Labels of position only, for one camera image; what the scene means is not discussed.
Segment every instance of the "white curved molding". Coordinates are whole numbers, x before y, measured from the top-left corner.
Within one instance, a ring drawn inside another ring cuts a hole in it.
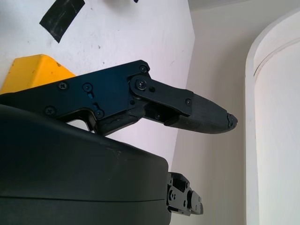
[[[300,29],[291,27],[300,20],[300,8],[270,24],[252,44],[246,61],[245,124],[246,124],[246,219],[249,225],[259,224],[258,170],[255,137],[255,75],[279,51],[300,41]]]
[[[263,61],[259,64],[259,66],[257,67],[256,71],[254,72],[254,79],[255,82],[257,80],[257,77],[259,75],[259,72],[261,71],[261,69],[263,68],[263,66],[277,53],[281,52],[282,50],[286,49],[287,47],[290,47],[292,45],[295,45],[297,43],[300,42],[300,38],[297,38],[293,41],[290,41],[282,46],[280,46],[279,48],[275,49],[274,51],[272,51],[266,58],[263,59]]]

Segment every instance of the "yellow plastic part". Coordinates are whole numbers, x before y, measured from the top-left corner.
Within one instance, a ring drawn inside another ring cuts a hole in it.
[[[0,94],[17,92],[75,77],[47,55],[17,58],[5,79]]]

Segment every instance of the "hex bolt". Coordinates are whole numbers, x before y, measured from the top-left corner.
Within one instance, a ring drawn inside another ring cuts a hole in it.
[[[140,80],[140,79],[137,79],[137,80],[136,80],[135,85],[136,85],[136,87],[137,87],[139,90],[145,90],[146,87],[147,87],[146,81],[145,81],[145,80]]]
[[[103,117],[104,117],[104,112],[103,112],[101,109],[96,110],[96,111],[95,111],[95,117],[96,117],[97,119],[103,118]]]
[[[93,86],[90,84],[90,83],[85,83],[83,86],[82,86],[82,89],[85,91],[85,92],[90,92],[93,90]]]
[[[146,72],[148,71],[148,68],[147,68],[145,65],[141,65],[141,66],[140,66],[140,71],[141,71],[142,73],[146,73]]]
[[[191,100],[190,98],[188,98],[188,99],[186,100],[186,104],[187,104],[188,106],[190,106],[190,105],[192,104],[192,100]]]

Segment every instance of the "black electrical tape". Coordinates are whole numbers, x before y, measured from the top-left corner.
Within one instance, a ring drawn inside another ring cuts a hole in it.
[[[84,0],[56,0],[39,24],[59,43],[84,4]]]

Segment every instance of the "screw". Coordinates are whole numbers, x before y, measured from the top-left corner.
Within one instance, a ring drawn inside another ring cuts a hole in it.
[[[85,92],[90,92],[93,90],[93,86],[90,84],[90,83],[85,83],[83,86],[82,86],[82,89],[85,91]]]
[[[54,116],[56,114],[56,109],[53,106],[47,106],[44,112],[47,116]]]
[[[96,117],[97,119],[103,118],[103,117],[104,117],[104,112],[103,112],[101,109],[96,110],[96,111],[95,111],[95,117]]]
[[[147,69],[147,67],[146,67],[145,65],[141,65],[141,66],[140,66],[140,71],[141,71],[142,73],[146,73],[146,72],[148,71],[148,69]]]
[[[146,81],[144,81],[144,80],[136,80],[136,82],[135,82],[135,85],[136,85],[136,87],[139,89],[139,90],[145,90],[146,89]]]
[[[186,100],[186,104],[187,104],[188,106],[190,106],[190,105],[192,104],[192,100],[191,100],[190,98],[188,98],[188,99]]]
[[[174,196],[174,193],[173,193],[173,191],[171,190],[171,191],[169,192],[169,200],[170,200],[170,201],[173,200],[173,196]]]
[[[68,88],[68,83],[62,81],[62,82],[60,82],[60,83],[58,84],[58,87],[59,87],[59,89],[61,89],[61,90],[66,90],[66,89]]]

